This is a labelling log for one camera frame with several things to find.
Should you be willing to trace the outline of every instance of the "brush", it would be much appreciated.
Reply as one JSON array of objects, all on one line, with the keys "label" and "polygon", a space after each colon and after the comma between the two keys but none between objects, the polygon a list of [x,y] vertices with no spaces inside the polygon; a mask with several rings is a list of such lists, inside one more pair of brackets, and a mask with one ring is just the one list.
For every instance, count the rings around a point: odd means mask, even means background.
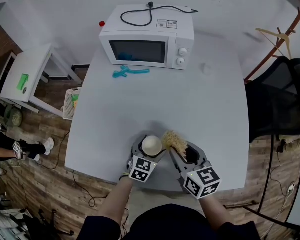
[{"label": "brush", "polygon": [[186,155],[188,143],[183,138],[181,138],[175,131],[166,131],[161,139],[161,142],[167,150],[173,147],[180,155]]}]

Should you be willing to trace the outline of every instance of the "basket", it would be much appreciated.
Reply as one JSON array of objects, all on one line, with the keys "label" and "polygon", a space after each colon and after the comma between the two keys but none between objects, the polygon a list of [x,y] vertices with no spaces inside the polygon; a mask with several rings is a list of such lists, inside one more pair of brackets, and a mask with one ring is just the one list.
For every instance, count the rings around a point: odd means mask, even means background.
[{"label": "basket", "polygon": [[79,88],[73,88],[69,89],[65,93],[65,99],[64,99],[64,105],[63,105],[63,119],[68,119],[72,121],[72,118],[74,118],[75,114],[75,108],[74,108],[74,103],[72,101],[72,96],[71,95],[79,95],[81,91],[81,87]]}]

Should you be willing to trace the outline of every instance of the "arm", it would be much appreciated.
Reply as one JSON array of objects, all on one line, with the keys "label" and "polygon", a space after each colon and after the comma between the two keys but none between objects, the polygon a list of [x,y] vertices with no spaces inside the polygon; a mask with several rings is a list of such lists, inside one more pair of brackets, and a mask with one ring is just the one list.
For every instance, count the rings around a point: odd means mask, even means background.
[{"label": "arm", "polygon": [[0,147],[0,158],[16,158],[13,150],[8,150]]},{"label": "arm", "polygon": [[103,202],[98,216],[112,219],[121,225],[132,185],[133,179],[123,177]]},{"label": "arm", "polygon": [[213,230],[218,230],[226,222],[234,224],[233,217],[213,195],[201,198],[199,202]]}]

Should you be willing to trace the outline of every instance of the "microwave window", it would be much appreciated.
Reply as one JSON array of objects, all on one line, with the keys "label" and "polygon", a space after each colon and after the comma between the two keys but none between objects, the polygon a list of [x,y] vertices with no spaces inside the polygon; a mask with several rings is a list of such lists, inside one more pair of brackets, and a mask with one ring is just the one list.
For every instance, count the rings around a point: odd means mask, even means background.
[{"label": "microwave window", "polygon": [[117,61],[165,63],[165,42],[132,40],[109,42]]}]

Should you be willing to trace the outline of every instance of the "black sleeve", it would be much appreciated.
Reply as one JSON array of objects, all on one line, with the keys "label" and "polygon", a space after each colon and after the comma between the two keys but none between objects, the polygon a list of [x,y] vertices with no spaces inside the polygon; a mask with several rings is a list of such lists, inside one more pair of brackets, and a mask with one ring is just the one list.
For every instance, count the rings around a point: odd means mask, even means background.
[{"label": "black sleeve", "polygon": [[120,226],[114,220],[102,216],[89,216],[85,219],[77,240],[118,240]]},{"label": "black sleeve", "polygon": [[253,221],[240,226],[227,222],[218,229],[217,234],[219,239],[260,240],[259,233]]}]

